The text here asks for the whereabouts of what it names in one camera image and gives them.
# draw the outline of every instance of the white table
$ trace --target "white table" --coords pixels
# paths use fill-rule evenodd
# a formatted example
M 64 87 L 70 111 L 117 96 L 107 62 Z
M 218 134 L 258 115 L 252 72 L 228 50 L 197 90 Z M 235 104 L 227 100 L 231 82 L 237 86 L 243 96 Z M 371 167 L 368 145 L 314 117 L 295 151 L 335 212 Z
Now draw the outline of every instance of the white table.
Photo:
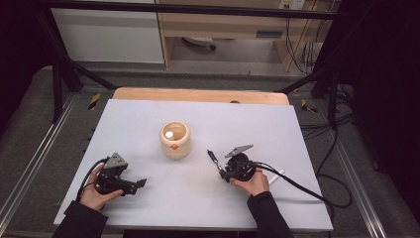
M 159 130 L 170 121 L 183 121 L 191 130 L 192 150 L 179 161 L 160 149 Z M 286 176 L 321 193 L 292 106 L 111 99 L 54 224 L 61 223 L 91 166 L 118 152 L 129 163 L 122 179 L 148 181 L 136 195 L 107 203 L 103 213 L 110 217 L 108 226 L 254 229 L 248 196 L 221 179 L 207 155 L 207 149 L 213 151 L 224 166 L 226 154 L 248 144 L 254 145 L 245 151 L 251 160 L 285 169 Z M 270 190 L 293 231 L 333 229 L 323 202 L 281 178 Z

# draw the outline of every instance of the gray carpet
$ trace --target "gray carpet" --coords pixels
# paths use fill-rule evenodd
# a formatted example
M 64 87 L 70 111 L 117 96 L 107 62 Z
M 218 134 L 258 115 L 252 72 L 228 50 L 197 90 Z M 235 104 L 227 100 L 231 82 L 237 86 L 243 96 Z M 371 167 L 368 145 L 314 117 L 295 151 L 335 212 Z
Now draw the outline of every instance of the gray carpet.
M 102 72 L 106 79 L 124 86 L 140 87 L 179 87 L 205 89 L 237 89 L 272 91 L 282 88 L 290 82 L 287 76 L 274 75 L 211 75 L 196 72 Z M 37 173 L 21 205 L 12 218 L 7 232 L 28 231 L 51 233 L 55 230 L 53 219 L 58 211 L 57 203 L 65 196 L 74 176 L 78 163 L 83 157 L 83 150 L 89 144 L 106 100 L 112 91 L 100 90 L 97 84 L 85 79 L 85 90 L 78 94 L 74 107 L 52 145 L 44 163 Z M 308 101 L 310 107 L 317 103 L 306 91 L 311 85 L 305 85 L 298 92 L 289 95 L 290 103 L 296 108 L 300 124 L 323 122 L 320 113 L 301 110 L 301 99 Z M 87 110 L 95 91 L 102 91 L 102 96 L 93 111 Z M 338 107 L 342 114 L 349 112 L 344 104 Z M 48 70 L 42 70 L 34 81 L 19 110 L 14 114 L 8 128 L 1 136 L 0 168 L 7 172 L 0 182 L 0 204 L 3 204 L 20 174 L 36 151 L 46 134 L 53 118 L 52 78 Z M 351 123 L 339 128 L 342 140 L 360 178 L 363 181 L 372 205 L 389 237 L 420 237 L 420 228 L 387 174 L 378 173 L 372 168 L 371 156 L 366 148 L 358 126 Z M 306 141 L 314 170 L 332 145 L 331 137 L 322 134 Z M 341 165 L 334 151 L 325 164 L 323 174 L 347 182 Z M 348 195 L 336 183 L 319 179 L 324 195 L 337 203 L 345 203 Z M 121 234 L 122 231 L 107 229 L 105 233 Z M 299 237 L 318 237 L 326 234 L 299 234 Z M 354 202 L 348 208 L 336 208 L 333 237 L 370 237 L 365 221 Z

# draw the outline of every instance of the person's left hand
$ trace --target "person's left hand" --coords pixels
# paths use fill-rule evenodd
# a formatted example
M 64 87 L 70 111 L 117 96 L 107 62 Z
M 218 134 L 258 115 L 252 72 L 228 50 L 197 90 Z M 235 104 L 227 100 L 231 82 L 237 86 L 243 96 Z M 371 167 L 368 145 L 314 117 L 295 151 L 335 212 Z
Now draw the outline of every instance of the person's left hand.
M 108 201 L 113 200 L 123 194 L 123 191 L 116 190 L 108 194 L 100 194 L 96 188 L 96 180 L 98 174 L 102 170 L 104 165 L 97 167 L 89 176 L 87 181 L 88 186 L 84 188 L 83 195 L 81 196 L 80 203 L 90 207 L 94 210 L 99 211 Z

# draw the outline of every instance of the ceramic cup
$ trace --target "ceramic cup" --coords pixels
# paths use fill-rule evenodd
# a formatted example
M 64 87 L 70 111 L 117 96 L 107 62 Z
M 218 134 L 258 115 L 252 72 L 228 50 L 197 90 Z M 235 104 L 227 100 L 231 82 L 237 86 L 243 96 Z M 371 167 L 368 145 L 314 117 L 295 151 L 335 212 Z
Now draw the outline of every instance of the ceramic cup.
M 159 137 L 161 149 L 171 159 L 184 158 L 191 151 L 191 132 L 182 122 L 167 123 L 161 128 Z

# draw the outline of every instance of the cream cup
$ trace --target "cream cup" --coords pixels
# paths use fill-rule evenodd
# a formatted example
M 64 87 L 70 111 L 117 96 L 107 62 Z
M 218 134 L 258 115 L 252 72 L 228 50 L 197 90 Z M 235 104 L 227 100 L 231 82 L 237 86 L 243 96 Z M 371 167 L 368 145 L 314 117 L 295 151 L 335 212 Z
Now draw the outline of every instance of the cream cup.
M 182 159 L 191 151 L 191 132 L 182 122 L 167 123 L 161 128 L 159 137 L 161 149 L 171 159 Z

